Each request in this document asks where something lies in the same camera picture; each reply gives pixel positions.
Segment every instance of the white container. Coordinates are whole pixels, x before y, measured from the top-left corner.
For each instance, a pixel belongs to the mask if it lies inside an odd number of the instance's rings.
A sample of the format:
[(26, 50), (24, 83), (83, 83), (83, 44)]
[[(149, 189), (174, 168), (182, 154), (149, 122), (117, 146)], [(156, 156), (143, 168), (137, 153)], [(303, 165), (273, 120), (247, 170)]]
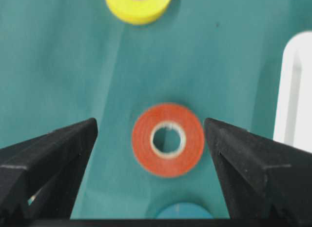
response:
[(293, 37), (282, 62), (274, 140), (312, 153), (312, 32)]

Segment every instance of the teal background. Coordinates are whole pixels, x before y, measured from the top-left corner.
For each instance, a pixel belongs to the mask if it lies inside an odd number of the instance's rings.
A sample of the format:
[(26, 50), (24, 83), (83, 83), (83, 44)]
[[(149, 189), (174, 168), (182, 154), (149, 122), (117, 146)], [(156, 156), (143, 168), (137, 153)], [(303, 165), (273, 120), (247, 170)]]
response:
[(228, 217), (207, 148), (185, 176), (136, 162), (135, 120), (175, 102), (271, 138), (282, 53), (312, 0), (173, 0), (132, 26), (105, 0), (0, 0), (0, 148), (89, 117), (99, 135), (72, 218), (154, 218), (177, 202)]

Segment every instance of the tape roll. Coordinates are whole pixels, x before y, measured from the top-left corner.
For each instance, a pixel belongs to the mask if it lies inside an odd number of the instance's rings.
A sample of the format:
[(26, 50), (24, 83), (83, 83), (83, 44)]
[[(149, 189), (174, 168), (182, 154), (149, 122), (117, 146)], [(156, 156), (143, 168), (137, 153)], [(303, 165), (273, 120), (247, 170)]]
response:
[[(168, 127), (180, 135), (179, 148), (172, 153), (159, 151), (154, 143), (155, 132)], [(190, 171), (204, 149), (202, 126), (189, 109), (174, 103), (149, 108), (136, 121), (132, 132), (133, 152), (138, 162), (149, 172), (161, 177), (176, 177)]]
[(124, 22), (140, 25), (157, 20), (171, 0), (106, 0), (111, 12)]
[(163, 209), (157, 219), (212, 219), (202, 206), (193, 203), (177, 203)]

